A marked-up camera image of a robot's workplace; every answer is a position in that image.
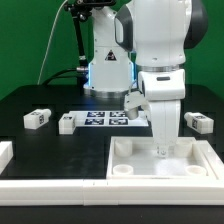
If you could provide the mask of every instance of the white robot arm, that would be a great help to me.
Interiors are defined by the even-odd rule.
[[[115,19],[117,43],[136,51],[140,92],[126,95],[125,111],[131,119],[138,106],[146,111],[161,157],[178,136],[180,100],[185,97],[180,65],[191,19],[192,0],[133,0]]]

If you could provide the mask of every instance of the white platform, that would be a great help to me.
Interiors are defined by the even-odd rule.
[[[113,144],[118,139],[120,137],[112,138],[108,179],[0,181],[0,205],[224,205],[224,166],[206,141],[196,142],[192,139],[194,155],[188,162],[185,160],[183,163],[176,163],[175,173],[172,173],[175,169],[165,174],[161,173],[165,166],[162,166],[163,169],[157,174],[152,173],[152,164],[149,165],[150,169],[138,170],[137,163],[130,160],[136,175],[117,178],[111,170],[120,161],[113,160],[111,155]],[[134,142],[133,156],[145,150],[144,147],[138,148],[138,146],[152,143],[150,138],[131,138],[131,140]],[[157,160],[158,164],[154,162],[154,165],[169,164],[173,159],[162,158],[160,162]],[[182,169],[181,166],[192,163],[204,166],[207,175],[195,178],[178,171]]]

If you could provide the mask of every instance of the green backdrop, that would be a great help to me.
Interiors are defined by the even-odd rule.
[[[0,1],[0,99],[19,86],[37,84],[53,21],[62,2]],[[115,9],[127,2],[117,1]],[[221,0],[203,2],[209,16],[209,30],[200,45],[186,51],[186,83],[207,86],[224,99],[224,4]],[[90,59],[93,56],[91,20],[82,24],[82,31]],[[42,80],[59,70],[75,67],[77,59],[71,16],[62,11]]]

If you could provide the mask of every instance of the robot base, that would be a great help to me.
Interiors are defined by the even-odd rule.
[[[89,96],[94,96],[94,97],[99,97],[99,98],[121,98],[124,97],[128,93],[128,90],[125,91],[115,91],[115,92],[107,92],[107,91],[98,91],[94,90],[91,87],[85,85],[84,86],[84,94],[89,95]]]

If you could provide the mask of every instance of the black tabletop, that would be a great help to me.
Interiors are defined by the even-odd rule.
[[[179,136],[208,140],[217,154],[224,152],[224,102],[202,86],[186,88]],[[111,136],[152,136],[149,127],[78,127],[59,135],[58,121],[69,111],[123,110],[124,99],[80,94],[75,86],[24,86],[0,102],[0,140],[13,141],[14,158],[0,179],[104,179]],[[49,108],[48,124],[24,129],[23,116]],[[213,134],[200,135],[186,126],[185,112],[201,112],[215,120]]]
[[[180,136],[208,140],[224,154],[224,102],[209,89],[186,86],[182,100]],[[27,130],[23,116],[49,108],[48,124]],[[58,121],[69,111],[123,110],[123,99],[80,94],[75,86],[24,86],[0,102],[0,141],[13,141],[14,158],[0,180],[102,179],[106,176],[111,136],[151,136],[149,127],[79,127],[60,136]],[[186,126],[185,112],[201,112],[215,120],[214,133],[200,135]],[[47,206],[1,207],[1,223],[223,223],[222,206]]]

